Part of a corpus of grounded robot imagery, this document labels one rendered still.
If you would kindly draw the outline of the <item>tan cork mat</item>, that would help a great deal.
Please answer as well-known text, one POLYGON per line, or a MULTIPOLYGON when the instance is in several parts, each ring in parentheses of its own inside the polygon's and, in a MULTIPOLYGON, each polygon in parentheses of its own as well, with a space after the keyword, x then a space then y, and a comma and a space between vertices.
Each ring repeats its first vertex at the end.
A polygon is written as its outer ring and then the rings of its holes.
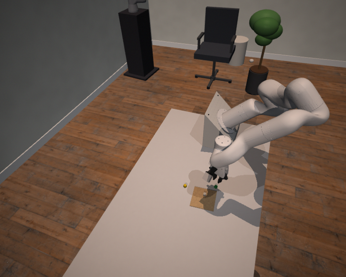
POLYGON ((190 206, 214 211, 216 194, 217 191, 214 190, 194 187, 190 206), (203 196, 204 192, 206 193, 206 196, 203 196))

